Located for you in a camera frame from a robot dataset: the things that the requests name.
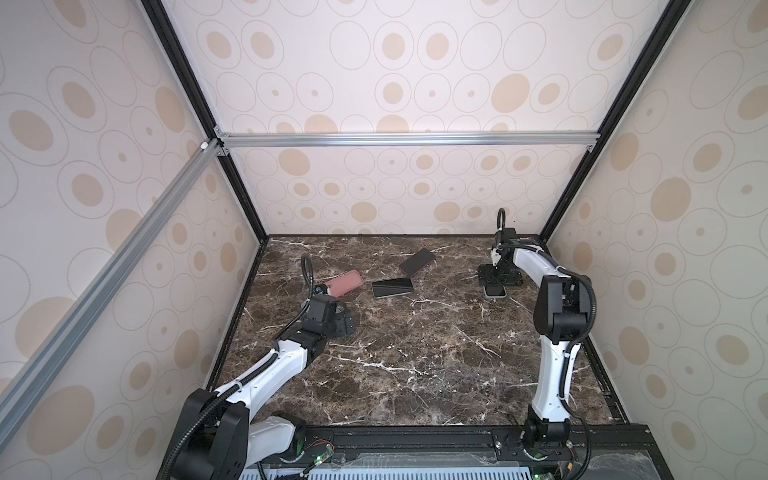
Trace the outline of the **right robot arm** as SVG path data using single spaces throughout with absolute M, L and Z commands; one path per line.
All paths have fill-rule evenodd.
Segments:
M 521 443 L 527 448 L 565 443 L 576 417 L 568 405 L 575 359 L 596 320 L 591 281 L 504 226 L 495 232 L 491 262 L 479 266 L 477 273 L 489 298 L 505 297 L 508 287 L 523 283 L 523 275 L 538 286 L 532 320 L 541 343 L 539 380 Z

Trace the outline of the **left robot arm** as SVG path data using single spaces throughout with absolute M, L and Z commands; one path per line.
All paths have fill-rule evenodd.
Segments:
M 339 299 L 316 294 L 281 330 L 273 347 L 241 376 L 185 400 L 158 472 L 159 479 L 237 479 L 243 470 L 291 449 L 300 423 L 259 410 L 308 369 L 332 339 L 355 333 L 357 313 Z

